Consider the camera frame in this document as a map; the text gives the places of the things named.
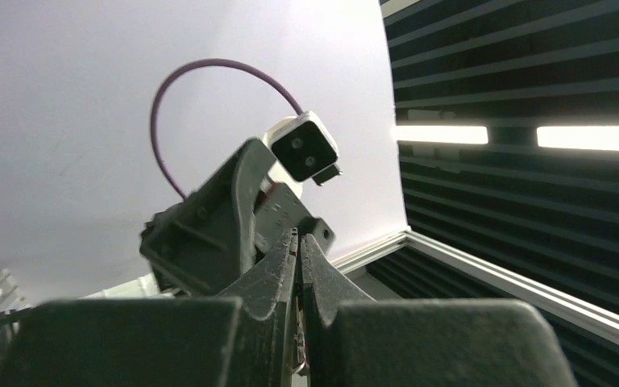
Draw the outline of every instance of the light fixture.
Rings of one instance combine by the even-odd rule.
[[[397,141],[417,143],[487,144],[486,127],[397,126],[393,130]]]
[[[548,148],[619,151],[619,127],[539,127],[538,144]]]

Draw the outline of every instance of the purple cable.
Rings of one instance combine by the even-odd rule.
[[[158,167],[160,167],[160,171],[162,171],[164,178],[167,179],[167,182],[169,182],[172,188],[174,188],[174,190],[184,200],[186,200],[186,194],[184,193],[184,191],[181,190],[181,188],[179,188],[179,185],[177,185],[177,183],[174,181],[174,177],[172,177],[172,175],[169,173],[169,171],[167,170],[167,167],[164,166],[164,161],[162,160],[162,157],[160,156],[160,150],[158,148],[158,139],[157,139],[158,110],[160,109],[160,103],[162,102],[162,98],[164,97],[164,94],[167,91],[167,88],[172,83],[174,83],[174,81],[176,81],[178,77],[181,77],[182,75],[186,74],[187,72],[191,70],[202,69],[204,67],[213,67],[213,66],[214,67],[228,67],[229,69],[241,70],[248,74],[254,75],[255,77],[258,77],[262,81],[267,82],[267,84],[273,87],[276,91],[278,91],[279,94],[284,96],[284,98],[286,98],[286,101],[289,102],[290,106],[293,107],[293,110],[295,110],[295,113],[297,115],[300,115],[302,113],[302,108],[300,108],[300,105],[297,103],[295,98],[293,98],[293,96],[288,92],[288,90],[284,88],[284,86],[282,86],[274,78],[250,66],[249,64],[244,64],[241,62],[237,62],[235,60],[212,58],[212,59],[196,60],[194,62],[184,64],[180,68],[174,70],[174,72],[169,74],[169,77],[167,77],[167,79],[165,79],[164,82],[162,82],[162,85],[160,85],[160,88],[156,92],[156,96],[153,99],[153,106],[151,108],[151,146],[153,147],[153,155],[156,157],[156,162],[158,163]]]

